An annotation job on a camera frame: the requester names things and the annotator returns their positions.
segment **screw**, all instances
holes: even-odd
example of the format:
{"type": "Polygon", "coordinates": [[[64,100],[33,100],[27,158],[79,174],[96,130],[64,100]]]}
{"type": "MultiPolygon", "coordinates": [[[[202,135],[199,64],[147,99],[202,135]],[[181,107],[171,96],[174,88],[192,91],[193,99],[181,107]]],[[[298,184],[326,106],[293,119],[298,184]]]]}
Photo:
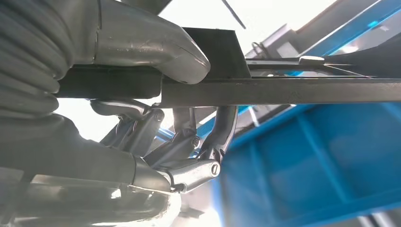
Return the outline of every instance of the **screw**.
{"type": "Polygon", "coordinates": [[[163,119],[164,119],[164,112],[163,111],[158,111],[156,114],[155,114],[155,119],[156,119],[156,121],[158,121],[158,122],[161,122],[163,119]]]}
{"type": "Polygon", "coordinates": [[[199,138],[199,136],[195,136],[192,139],[192,146],[194,149],[197,149],[199,147],[200,143],[201,143],[201,139],[199,138]]]}
{"type": "Polygon", "coordinates": [[[217,176],[220,173],[220,165],[218,163],[213,163],[211,172],[213,176],[217,176]]]}

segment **blue machine frame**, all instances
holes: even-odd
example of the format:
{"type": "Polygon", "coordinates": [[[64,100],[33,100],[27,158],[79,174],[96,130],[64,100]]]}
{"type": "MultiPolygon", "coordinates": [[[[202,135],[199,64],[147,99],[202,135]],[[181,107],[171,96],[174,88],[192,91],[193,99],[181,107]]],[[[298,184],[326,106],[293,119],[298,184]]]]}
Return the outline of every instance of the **blue machine frame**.
{"type": "MultiPolygon", "coordinates": [[[[400,9],[378,1],[304,54],[334,54],[400,9]]],[[[281,113],[230,145],[213,182],[222,225],[320,226],[401,206],[400,133],[399,103],[281,113]]]]}

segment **steel rectangular tube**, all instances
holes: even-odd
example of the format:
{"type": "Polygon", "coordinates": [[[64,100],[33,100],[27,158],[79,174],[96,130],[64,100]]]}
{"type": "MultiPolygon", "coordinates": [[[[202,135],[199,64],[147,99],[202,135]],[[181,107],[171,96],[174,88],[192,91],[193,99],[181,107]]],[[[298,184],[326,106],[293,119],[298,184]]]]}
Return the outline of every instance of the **steel rectangular tube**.
{"type": "Polygon", "coordinates": [[[160,107],[401,101],[401,79],[265,78],[164,81],[160,107]]]}

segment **metal bar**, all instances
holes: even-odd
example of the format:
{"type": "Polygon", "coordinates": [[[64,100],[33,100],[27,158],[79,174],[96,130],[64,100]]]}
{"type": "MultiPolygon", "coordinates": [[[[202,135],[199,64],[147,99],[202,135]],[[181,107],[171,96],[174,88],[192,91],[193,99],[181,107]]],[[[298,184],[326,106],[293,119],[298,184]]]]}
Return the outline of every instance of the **metal bar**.
{"type": "Polygon", "coordinates": [[[401,101],[401,79],[223,79],[165,83],[159,108],[401,101]]]}
{"type": "Polygon", "coordinates": [[[266,71],[266,70],[297,70],[297,71],[316,71],[316,70],[324,70],[331,71],[329,67],[352,67],[349,64],[299,64],[296,59],[295,61],[262,61],[262,60],[246,60],[246,64],[250,71],[266,71]]]}

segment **silver metal part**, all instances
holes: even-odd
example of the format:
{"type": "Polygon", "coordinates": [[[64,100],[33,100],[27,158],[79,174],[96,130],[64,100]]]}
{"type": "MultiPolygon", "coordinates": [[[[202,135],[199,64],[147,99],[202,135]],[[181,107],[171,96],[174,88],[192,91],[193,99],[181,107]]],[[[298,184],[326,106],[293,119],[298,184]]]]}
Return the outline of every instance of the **silver metal part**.
{"type": "Polygon", "coordinates": [[[100,115],[126,115],[132,119],[142,119],[149,106],[136,100],[91,100],[92,109],[100,115]]]}
{"type": "Polygon", "coordinates": [[[180,185],[180,191],[186,193],[216,178],[220,164],[215,160],[190,158],[163,164],[159,171],[168,173],[172,186],[180,185]]]}

